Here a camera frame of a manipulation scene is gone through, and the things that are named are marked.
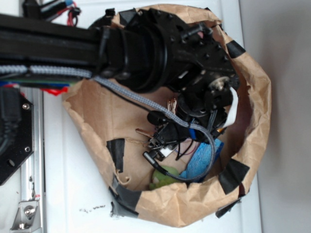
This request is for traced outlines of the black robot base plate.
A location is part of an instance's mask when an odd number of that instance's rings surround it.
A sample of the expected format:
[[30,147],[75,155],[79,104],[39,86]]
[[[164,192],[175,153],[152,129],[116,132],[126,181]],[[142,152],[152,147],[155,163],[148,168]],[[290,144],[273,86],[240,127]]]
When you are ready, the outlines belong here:
[[0,184],[32,154],[32,103],[18,89],[0,88]]

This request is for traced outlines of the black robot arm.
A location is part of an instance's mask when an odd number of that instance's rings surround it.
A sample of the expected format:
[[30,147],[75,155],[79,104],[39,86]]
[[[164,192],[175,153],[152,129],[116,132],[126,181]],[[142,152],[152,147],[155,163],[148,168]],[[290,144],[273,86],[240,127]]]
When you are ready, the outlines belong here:
[[177,119],[154,108],[160,126],[144,157],[154,167],[191,138],[210,143],[237,115],[239,78],[204,23],[188,25],[157,9],[132,12],[123,28],[89,29],[36,19],[0,17],[0,83],[60,89],[70,82],[109,79],[137,93],[167,87],[178,94]]

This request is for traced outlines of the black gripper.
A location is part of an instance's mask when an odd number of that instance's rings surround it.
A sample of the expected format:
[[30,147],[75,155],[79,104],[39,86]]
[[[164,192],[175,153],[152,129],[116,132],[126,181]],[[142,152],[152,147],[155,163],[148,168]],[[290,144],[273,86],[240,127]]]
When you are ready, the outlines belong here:
[[[207,110],[203,107],[194,111],[188,107],[178,106],[177,116],[190,124],[206,128],[213,139],[222,134],[217,130],[227,120],[224,108]],[[208,138],[201,131],[181,126],[161,111],[148,111],[147,119],[156,126],[156,132],[151,136],[148,147],[152,156],[159,161],[163,161],[173,150],[180,149],[181,143],[187,139],[209,144]]]

